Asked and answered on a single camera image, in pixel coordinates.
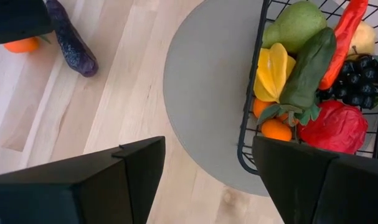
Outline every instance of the light wood floor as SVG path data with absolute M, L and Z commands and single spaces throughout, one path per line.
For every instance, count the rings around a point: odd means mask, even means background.
M 165 135 L 167 154 L 148 223 L 282 223 L 268 197 L 203 171 L 175 137 L 163 100 L 171 39 L 202 0 L 62 0 L 100 64 L 84 78 L 52 45 L 0 46 L 0 173 Z

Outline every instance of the red chili pepper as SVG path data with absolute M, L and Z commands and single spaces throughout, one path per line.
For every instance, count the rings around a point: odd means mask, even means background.
M 364 13 L 366 13 L 368 3 L 368 0 L 351 0 L 345 8 L 338 25 L 334 29 L 337 40 L 337 50 L 334 53 L 326 74 L 319 84 L 320 90 L 330 88 L 337 78 L 348 54 L 352 36 L 362 21 Z
M 359 109 L 335 100 L 322 102 L 316 121 L 298 125 L 304 142 L 320 149 L 354 154 L 362 147 L 368 127 Z

